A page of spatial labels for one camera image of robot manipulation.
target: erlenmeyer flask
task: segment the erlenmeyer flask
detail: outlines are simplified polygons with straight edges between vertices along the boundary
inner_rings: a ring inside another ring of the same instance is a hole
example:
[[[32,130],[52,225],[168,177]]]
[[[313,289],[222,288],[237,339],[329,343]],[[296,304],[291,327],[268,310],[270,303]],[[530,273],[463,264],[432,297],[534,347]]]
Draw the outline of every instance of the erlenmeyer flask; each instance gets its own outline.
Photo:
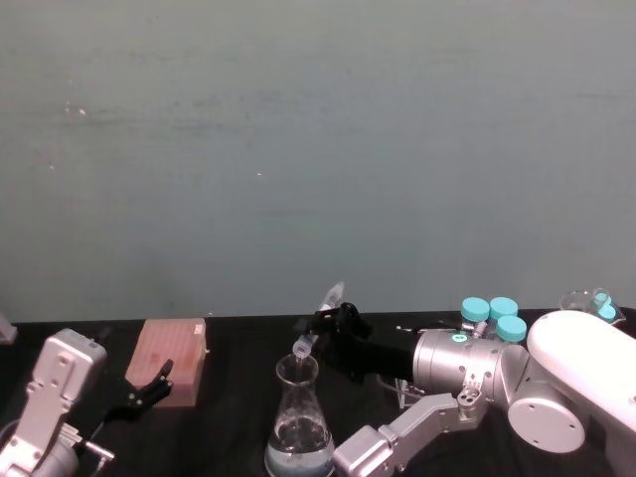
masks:
[[[318,363],[287,355],[276,365],[283,387],[265,450],[272,477],[326,477],[334,470],[334,442],[315,393]]]

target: black tabletop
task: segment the black tabletop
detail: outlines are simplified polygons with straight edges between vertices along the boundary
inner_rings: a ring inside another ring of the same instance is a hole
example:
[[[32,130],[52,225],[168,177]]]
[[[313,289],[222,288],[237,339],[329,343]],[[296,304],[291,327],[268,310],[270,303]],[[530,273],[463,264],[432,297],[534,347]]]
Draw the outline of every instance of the black tabletop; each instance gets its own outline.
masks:
[[[541,310],[524,310],[529,323]],[[423,325],[444,313],[364,315],[371,323]],[[104,476],[242,476],[265,475],[263,450],[273,425],[280,387],[274,365],[289,353],[297,337],[298,317],[210,318],[208,347],[193,408],[151,409],[134,423],[117,422],[96,438],[112,450],[116,461]],[[69,423],[89,428],[100,421],[104,407],[124,386],[123,376],[142,321],[38,323],[19,325],[13,346],[0,347],[2,377],[0,422],[19,417],[25,386],[48,336],[65,327],[90,337],[100,336],[108,352],[103,375],[74,409]],[[384,392],[374,377],[363,384],[321,367],[317,395],[336,445],[365,424],[377,427],[399,414],[395,396]],[[90,475],[95,460],[82,459],[78,476]],[[505,414],[491,409],[476,431],[442,435],[411,462],[404,476],[611,476],[602,446],[588,439],[567,455],[541,452],[510,429]]]

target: gray wall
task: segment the gray wall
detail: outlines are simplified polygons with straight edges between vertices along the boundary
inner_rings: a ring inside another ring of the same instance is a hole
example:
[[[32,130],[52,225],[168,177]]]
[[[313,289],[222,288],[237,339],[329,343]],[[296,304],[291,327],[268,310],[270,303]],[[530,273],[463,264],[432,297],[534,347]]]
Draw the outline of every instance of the gray wall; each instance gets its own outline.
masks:
[[[13,321],[636,304],[636,3],[4,0]]]

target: bottle cap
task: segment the bottle cap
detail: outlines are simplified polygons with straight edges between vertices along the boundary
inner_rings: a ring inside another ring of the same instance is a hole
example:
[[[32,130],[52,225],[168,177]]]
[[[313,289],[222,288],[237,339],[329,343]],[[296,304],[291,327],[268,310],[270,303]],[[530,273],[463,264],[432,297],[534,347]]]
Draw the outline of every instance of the bottle cap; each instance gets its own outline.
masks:
[[[505,296],[498,296],[490,300],[490,317],[493,320],[498,320],[502,316],[517,316],[517,313],[519,313],[519,305],[515,300]]]
[[[510,343],[519,343],[526,338],[528,325],[518,316],[502,316],[497,320],[497,336]]]
[[[598,316],[611,323],[616,318],[616,309],[612,305],[604,304],[598,310]]]
[[[612,304],[612,297],[610,295],[608,295],[607,293],[596,293],[596,296],[594,297],[594,301],[597,303],[598,306],[600,306],[601,308],[603,306],[608,306]]]
[[[471,296],[461,302],[461,316],[473,323],[486,321],[490,313],[490,305],[486,300]]]

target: pipette tip box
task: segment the pipette tip box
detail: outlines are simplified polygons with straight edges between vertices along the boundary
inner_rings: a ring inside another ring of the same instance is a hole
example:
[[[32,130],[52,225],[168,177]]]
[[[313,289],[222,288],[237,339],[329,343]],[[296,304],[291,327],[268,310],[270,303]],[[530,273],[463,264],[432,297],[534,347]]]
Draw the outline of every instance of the pipette tip box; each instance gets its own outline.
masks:
[[[126,379],[141,389],[157,376],[166,361],[172,360],[174,366],[168,379],[173,382],[173,388],[157,406],[194,406],[207,353],[203,318],[146,320]]]

